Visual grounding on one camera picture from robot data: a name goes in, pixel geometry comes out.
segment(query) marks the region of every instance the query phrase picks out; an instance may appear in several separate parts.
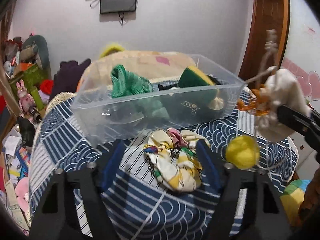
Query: sponge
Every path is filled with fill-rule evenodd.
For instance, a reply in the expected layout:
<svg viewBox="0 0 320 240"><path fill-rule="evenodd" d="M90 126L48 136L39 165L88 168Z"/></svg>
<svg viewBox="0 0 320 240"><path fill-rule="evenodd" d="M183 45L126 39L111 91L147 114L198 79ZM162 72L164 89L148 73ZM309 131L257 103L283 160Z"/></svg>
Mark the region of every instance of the sponge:
<svg viewBox="0 0 320 240"><path fill-rule="evenodd" d="M200 69L195 66L187 67L178 82L178 87L198 87L198 86L212 86L215 83L208 78Z"/></svg>

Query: television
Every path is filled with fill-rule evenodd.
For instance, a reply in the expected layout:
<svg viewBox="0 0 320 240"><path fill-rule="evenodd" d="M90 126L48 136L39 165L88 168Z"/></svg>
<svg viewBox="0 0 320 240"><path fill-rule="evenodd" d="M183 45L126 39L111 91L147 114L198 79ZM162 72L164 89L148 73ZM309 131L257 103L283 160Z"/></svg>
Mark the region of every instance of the television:
<svg viewBox="0 0 320 240"><path fill-rule="evenodd" d="M112 12L134 12L137 0L100 0L100 14Z"/></svg>

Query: door frame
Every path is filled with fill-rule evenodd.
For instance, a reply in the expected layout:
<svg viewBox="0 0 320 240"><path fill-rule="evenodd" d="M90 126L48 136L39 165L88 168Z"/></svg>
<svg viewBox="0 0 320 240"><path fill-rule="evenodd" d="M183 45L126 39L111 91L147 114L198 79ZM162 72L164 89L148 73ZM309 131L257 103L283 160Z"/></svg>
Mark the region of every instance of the door frame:
<svg viewBox="0 0 320 240"><path fill-rule="evenodd" d="M278 55L276 60L277 66L281 66L282 60L284 58L285 48L287 45L287 40L289 35L289 25L290 25L290 0L283 0L283 5L284 5L284 17L283 17L283 24L282 24L282 32L280 35L280 41L278 45ZM257 10L257 0L253 0L253 12L252 12L250 33L249 33L249 38L248 38L248 43L247 43L246 51L244 54L244 58L242 60L241 68L238 74L239 76L242 76L244 73L249 71L246 68L246 65L247 65L246 62L249 60L249 57L251 56L249 51L250 51L250 46L252 44L252 39L253 39L253 27L255 25L255 20L256 20L256 10Z"/></svg>

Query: wooden door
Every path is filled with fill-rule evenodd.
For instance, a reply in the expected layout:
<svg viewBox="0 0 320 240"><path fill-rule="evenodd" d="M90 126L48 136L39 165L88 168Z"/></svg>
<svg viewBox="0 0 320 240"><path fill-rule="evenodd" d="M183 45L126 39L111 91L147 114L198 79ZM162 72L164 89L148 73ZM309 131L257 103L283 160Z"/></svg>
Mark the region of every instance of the wooden door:
<svg viewBox="0 0 320 240"><path fill-rule="evenodd" d="M275 29L279 54L276 64L282 60L287 37L288 4L284 0L254 0L252 24L247 49L240 69L239 77L243 80L254 77L260 67L262 56L265 54L267 30ZM270 58L267 67L274 65Z"/></svg>

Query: white wall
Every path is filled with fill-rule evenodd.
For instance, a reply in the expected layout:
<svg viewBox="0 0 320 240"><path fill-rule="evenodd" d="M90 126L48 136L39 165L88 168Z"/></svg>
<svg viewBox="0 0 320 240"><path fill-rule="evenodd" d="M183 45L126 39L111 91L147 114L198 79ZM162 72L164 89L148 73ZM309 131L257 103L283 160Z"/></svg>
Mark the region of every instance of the white wall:
<svg viewBox="0 0 320 240"><path fill-rule="evenodd" d="M290 0L290 11L289 36L282 66L289 67L296 76L305 77L305 82L299 79L302 82L301 86L312 87L312 96L308 96L308 99L320 112L320 85L317 86L308 79L311 71L320 73L320 24L304 0ZM299 158L301 158L297 173L302 179L312 179L316 169L319 168L319 164L314 159L315 151L310 151L305 141L297 142L298 140L295 139Z"/></svg>
<svg viewBox="0 0 320 240"><path fill-rule="evenodd" d="M242 63L253 0L138 0L123 28L118 15L100 16L99 4L91 9L92 1L18 0L10 38L43 35L53 74L63 60L97 59L111 42L131 50L200 53L234 73Z"/></svg>

